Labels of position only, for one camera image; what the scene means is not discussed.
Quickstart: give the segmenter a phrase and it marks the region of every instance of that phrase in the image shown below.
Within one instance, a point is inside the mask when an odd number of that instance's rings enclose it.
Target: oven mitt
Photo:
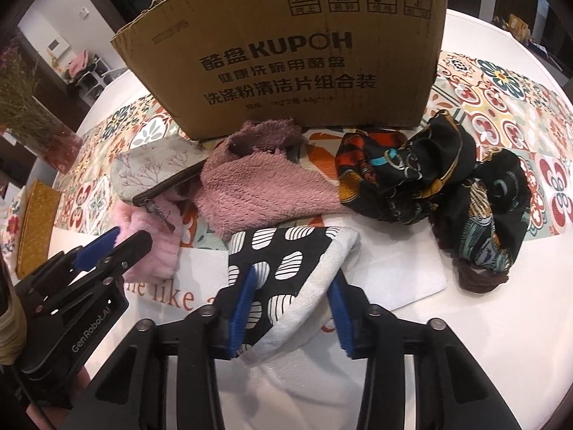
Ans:
[[[238,354],[248,365],[285,355],[331,317],[326,291],[358,240],[350,228],[294,226],[247,230],[228,244],[228,283],[257,274]]]

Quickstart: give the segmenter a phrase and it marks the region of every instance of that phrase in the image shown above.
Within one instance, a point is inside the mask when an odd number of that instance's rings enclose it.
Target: brown fabric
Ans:
[[[481,270],[476,272],[465,260],[458,260],[459,285],[462,289],[472,291],[477,294],[485,294],[493,291],[495,287],[506,283],[509,270],[501,273],[494,273],[491,270]]]

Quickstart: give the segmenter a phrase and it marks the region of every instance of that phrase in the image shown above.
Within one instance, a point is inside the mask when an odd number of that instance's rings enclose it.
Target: screw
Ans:
[[[379,315],[382,315],[382,312],[384,311],[384,309],[382,309],[382,307],[380,307],[378,304],[370,304],[370,312],[369,314],[377,317]]]
[[[149,330],[153,325],[155,325],[154,321],[149,319],[149,318],[144,318],[142,320],[139,320],[138,323],[135,324],[135,327],[139,330],[139,331],[147,331]]]
[[[445,330],[448,325],[446,325],[446,322],[441,318],[432,318],[432,320],[430,320],[430,326],[435,330],[442,331]]]
[[[203,306],[199,309],[199,313],[202,317],[211,317],[217,313],[217,310],[212,305],[207,304],[207,306]]]

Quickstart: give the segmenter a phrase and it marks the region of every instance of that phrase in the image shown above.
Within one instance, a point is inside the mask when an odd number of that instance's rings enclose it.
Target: floral tile pattern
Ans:
[[[558,94],[487,60],[443,51],[420,127],[441,109],[472,135],[478,159],[491,147],[519,156],[532,193],[526,240],[573,230],[573,112]],[[291,158],[337,184],[334,156],[351,130],[309,129],[307,143]],[[62,197],[54,225],[88,234],[109,229],[117,198],[109,178],[115,155],[171,134],[188,138],[151,95],[122,106],[95,126],[84,136],[71,172],[56,179],[54,187]],[[221,140],[204,146],[213,149]],[[181,212],[181,247],[225,248],[192,203]],[[320,225],[322,219],[318,215],[304,221]]]

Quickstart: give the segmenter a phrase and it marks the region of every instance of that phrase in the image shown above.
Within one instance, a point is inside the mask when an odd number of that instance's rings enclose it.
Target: light pink plush cloth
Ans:
[[[153,239],[150,253],[125,272],[126,283],[160,283],[173,278],[177,269],[179,243],[183,234],[181,212],[164,194],[153,200],[175,226],[173,233],[157,215],[148,213],[144,207],[133,207],[118,200],[112,210],[112,221],[121,229],[116,245],[140,229],[149,232]]]
[[[215,149],[193,201],[217,235],[343,211],[336,187],[288,161],[284,148],[303,139],[292,120],[248,122]]]

